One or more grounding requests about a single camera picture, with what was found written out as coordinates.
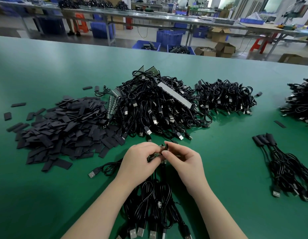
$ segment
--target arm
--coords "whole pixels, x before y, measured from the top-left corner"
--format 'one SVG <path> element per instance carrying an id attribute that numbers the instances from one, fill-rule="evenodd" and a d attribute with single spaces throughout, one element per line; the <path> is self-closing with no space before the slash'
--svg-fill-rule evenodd
<path id="1" fill-rule="evenodd" d="M 194 198 L 210 239 L 247 239 L 209 187 L 199 153 L 179 144 L 165 143 L 169 149 L 162 151 L 162 154 L 177 170 L 189 194 Z"/>
<path id="2" fill-rule="evenodd" d="M 106 239 L 123 203 L 132 190 L 145 181 L 160 165 L 162 157 L 150 163 L 147 157 L 160 153 L 162 148 L 143 142 L 128 149 L 116 178 L 64 234 L 62 239 Z"/>

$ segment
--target gray floor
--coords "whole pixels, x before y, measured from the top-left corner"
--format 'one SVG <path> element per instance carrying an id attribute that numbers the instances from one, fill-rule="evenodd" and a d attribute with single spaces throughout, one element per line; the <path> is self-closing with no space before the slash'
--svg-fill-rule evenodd
<path id="1" fill-rule="evenodd" d="M 69 31 L 69 27 L 65 20 L 64 27 L 66 31 Z M 36 29 L 36 26 L 32 20 L 32 18 L 25 18 L 25 23 L 28 29 L 31 32 L 31 38 L 40 39 L 40 40 L 50 40 L 57 42 L 68 42 L 68 43 L 79 43 L 79 44 L 93 44 L 93 45 L 107 45 L 107 40 L 104 39 L 94 39 L 92 36 L 92 32 L 81 33 L 81 37 L 75 36 L 60 36 L 60 35 L 40 35 Z M 132 30 L 116 30 L 116 43 L 114 46 L 116 47 L 124 47 L 131 48 L 137 40 L 147 40 L 147 41 L 156 41 L 156 32 L 155 28 L 146 28 L 146 27 L 134 27 Z M 19 38 L 29 38 L 27 33 L 24 31 L 24 26 L 20 18 L 17 17 L 9 17 L 0 15 L 0 36 L 8 36 L 8 37 L 19 37 Z M 182 44 L 185 44 L 187 38 L 187 33 L 183 35 Z M 254 44 L 255 40 L 243 39 L 243 38 L 235 38 L 229 37 L 228 42 L 236 47 L 236 53 L 232 58 L 236 59 L 249 59 L 261 60 L 271 49 L 272 45 L 268 44 L 263 54 L 258 54 L 257 50 L 253 52 L 249 52 L 250 48 Z M 200 39 L 193 38 L 192 39 L 192 47 L 195 48 L 197 46 L 208 46 L 215 47 L 216 43 L 212 42 L 210 39 Z M 273 51 L 268 61 L 277 62 L 278 59 L 284 53 L 292 53 L 297 54 L 303 57 L 303 64 L 308 65 L 308 45 L 303 43 L 288 43 L 280 42 L 276 49 Z"/>

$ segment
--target white air conditioner unit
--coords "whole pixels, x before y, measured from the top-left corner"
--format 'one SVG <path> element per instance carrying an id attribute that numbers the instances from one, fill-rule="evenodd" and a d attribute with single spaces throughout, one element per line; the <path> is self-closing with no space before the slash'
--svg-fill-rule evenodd
<path id="1" fill-rule="evenodd" d="M 263 2 L 264 0 L 240 0 L 232 19 L 237 20 L 239 18 L 245 18 L 252 15 L 254 12 L 258 12 Z"/>

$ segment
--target green tabletop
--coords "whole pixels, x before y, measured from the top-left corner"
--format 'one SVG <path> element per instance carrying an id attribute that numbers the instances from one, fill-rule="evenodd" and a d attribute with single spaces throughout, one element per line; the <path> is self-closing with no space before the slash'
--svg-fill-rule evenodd
<path id="1" fill-rule="evenodd" d="M 15 133 L 6 128 L 25 122 L 28 112 L 54 107 L 63 95 L 94 95 L 82 87 L 114 88 L 142 65 L 154 65 L 162 75 L 176 76 L 192 87 L 201 78 L 220 78 L 252 86 L 255 94 L 263 92 L 252 116 L 218 115 L 210 128 L 192 129 L 192 141 L 180 144 L 200 153 L 211 188 L 249 239 L 308 238 L 308 203 L 292 194 L 271 196 L 268 169 L 251 138 L 272 133 L 282 151 L 294 153 L 308 167 L 306 124 L 283 118 L 277 110 L 290 94 L 286 83 L 308 78 L 308 66 L 0 37 L 0 239 L 60 238 L 113 179 L 103 174 L 90 179 L 88 173 L 144 141 L 128 137 L 104 159 L 96 154 L 74 161 L 69 170 L 53 167 L 45 174 L 40 171 L 43 164 L 25 165 L 28 151 L 16 149 Z M 20 102 L 27 105 L 10 107 Z M 4 121 L 5 112 L 12 113 L 12 120 Z M 168 181 L 192 237 L 206 238 L 199 211 L 171 166 Z M 116 238 L 123 222 L 119 215 L 110 238 Z M 174 225 L 166 239 L 176 238 L 181 235 Z"/>

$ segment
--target left hand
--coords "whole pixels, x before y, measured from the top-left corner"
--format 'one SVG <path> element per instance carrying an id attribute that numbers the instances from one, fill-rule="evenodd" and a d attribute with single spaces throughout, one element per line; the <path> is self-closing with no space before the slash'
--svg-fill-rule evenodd
<path id="1" fill-rule="evenodd" d="M 133 145 L 124 155 L 115 179 L 127 183 L 131 190 L 134 189 L 151 176 L 161 161 L 165 159 L 160 155 L 151 162 L 147 162 L 147 157 L 153 153 L 161 153 L 163 149 L 152 142 Z"/>

